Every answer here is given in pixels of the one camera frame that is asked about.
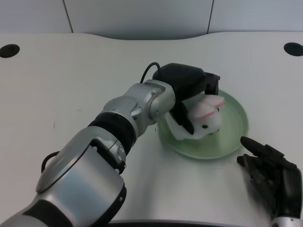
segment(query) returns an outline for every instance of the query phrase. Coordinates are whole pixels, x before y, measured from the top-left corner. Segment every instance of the green plate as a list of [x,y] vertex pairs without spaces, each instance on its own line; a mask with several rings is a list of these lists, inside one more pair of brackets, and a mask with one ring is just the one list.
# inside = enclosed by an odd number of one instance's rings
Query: green plate
[[249,123],[241,104],[231,95],[219,91],[225,98],[220,107],[222,125],[218,132],[206,135],[201,140],[178,141],[172,135],[165,118],[158,122],[158,133],[162,141],[176,152],[197,159],[214,159],[236,151],[240,146],[240,137],[247,136]]

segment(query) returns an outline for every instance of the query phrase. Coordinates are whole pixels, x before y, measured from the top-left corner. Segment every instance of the pink stripe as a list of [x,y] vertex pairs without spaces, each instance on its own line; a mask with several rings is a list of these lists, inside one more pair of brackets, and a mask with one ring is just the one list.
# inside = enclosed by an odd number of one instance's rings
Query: pink stripe
[[212,112],[208,113],[207,115],[205,115],[205,116],[203,116],[203,117],[198,117],[197,119],[203,120],[203,119],[205,119],[206,117],[208,117],[208,116],[210,116],[210,115],[213,115],[214,113],[215,113],[215,111],[212,111]]
[[224,101],[220,102],[218,105],[216,105],[216,107],[220,107],[220,106],[222,106],[222,105],[223,105],[223,103],[224,103]]

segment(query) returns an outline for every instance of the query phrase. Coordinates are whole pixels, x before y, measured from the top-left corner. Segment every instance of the table surface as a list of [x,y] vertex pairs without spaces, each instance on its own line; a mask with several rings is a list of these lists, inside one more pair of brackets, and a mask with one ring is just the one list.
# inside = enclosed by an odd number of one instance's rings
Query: table surface
[[[284,44],[301,32],[216,33],[174,41],[124,41],[86,34],[0,35],[18,55],[0,59],[0,222],[35,196],[43,159],[86,127],[104,104],[157,61],[221,76],[250,121],[249,136],[303,169],[303,57]],[[151,69],[146,78],[151,78]],[[236,157],[183,157],[150,126],[127,156],[126,201],[114,220],[189,220],[245,227],[270,222]]]

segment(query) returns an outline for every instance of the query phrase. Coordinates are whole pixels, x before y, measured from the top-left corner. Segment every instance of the silver casing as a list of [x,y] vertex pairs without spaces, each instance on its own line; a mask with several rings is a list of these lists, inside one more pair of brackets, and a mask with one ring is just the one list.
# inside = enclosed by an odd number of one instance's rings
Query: silver casing
[[[136,139],[175,104],[172,87],[157,80],[133,85],[125,95],[109,101],[103,111],[124,116],[133,126]],[[32,203],[5,221],[1,227],[46,226],[40,220],[22,215],[37,201],[56,206],[74,227],[90,226],[118,198],[123,178],[90,143],[97,142],[117,164],[126,162],[123,145],[110,132],[89,126],[78,132],[43,171]]]
[[272,227],[303,227],[303,220],[292,217],[277,217],[271,223]]
[[89,145],[92,140],[100,143],[104,152],[111,154],[112,149],[121,160],[126,159],[123,146],[108,131],[97,126],[81,130],[44,170],[33,202],[1,227],[45,226],[38,219],[22,215],[38,200],[51,202],[74,227],[90,226],[98,220],[116,200],[124,181]]
[[149,125],[155,124],[175,105],[172,87],[158,80],[134,84],[118,98],[105,104],[102,113],[112,112],[125,117],[133,126],[136,139]]

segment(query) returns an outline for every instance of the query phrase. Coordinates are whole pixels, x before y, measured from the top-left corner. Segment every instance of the black cable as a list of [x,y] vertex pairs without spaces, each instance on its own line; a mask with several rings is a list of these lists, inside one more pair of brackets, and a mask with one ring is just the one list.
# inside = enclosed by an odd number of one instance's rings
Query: black cable
[[58,153],[59,153],[59,151],[54,152],[54,153],[46,156],[46,158],[43,160],[42,165],[41,165],[41,173],[43,173],[43,171],[45,170],[45,166],[46,166],[47,161],[49,159],[51,159],[52,157],[55,157]]
[[145,76],[146,76],[148,70],[149,70],[153,65],[157,66],[157,68],[158,68],[158,73],[159,73],[159,78],[161,78],[161,67],[160,67],[160,65],[159,65],[157,62],[153,62],[153,63],[151,63],[149,66],[147,66],[146,70],[144,71],[144,73],[143,73],[143,75],[142,75],[142,78],[141,78],[141,80],[140,80],[140,84],[143,83],[144,78],[145,78]]

